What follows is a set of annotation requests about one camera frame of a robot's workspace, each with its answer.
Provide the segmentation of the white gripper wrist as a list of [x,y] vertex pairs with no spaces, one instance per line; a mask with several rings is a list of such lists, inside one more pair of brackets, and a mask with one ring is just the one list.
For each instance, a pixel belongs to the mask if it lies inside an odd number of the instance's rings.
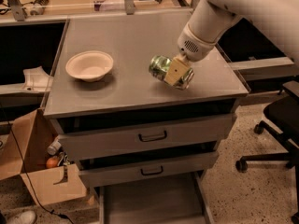
[[174,86],[191,68],[188,61],[198,62],[203,60],[214,47],[214,43],[206,42],[198,38],[192,32],[190,26],[186,24],[178,38],[180,54],[172,59],[164,81]]

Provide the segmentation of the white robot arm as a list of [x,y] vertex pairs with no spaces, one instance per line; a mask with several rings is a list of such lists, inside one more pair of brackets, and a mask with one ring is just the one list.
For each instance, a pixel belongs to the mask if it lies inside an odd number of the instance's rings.
[[200,0],[178,38],[179,55],[164,81],[174,86],[203,60],[239,19],[250,21],[295,63],[299,62],[299,0]]

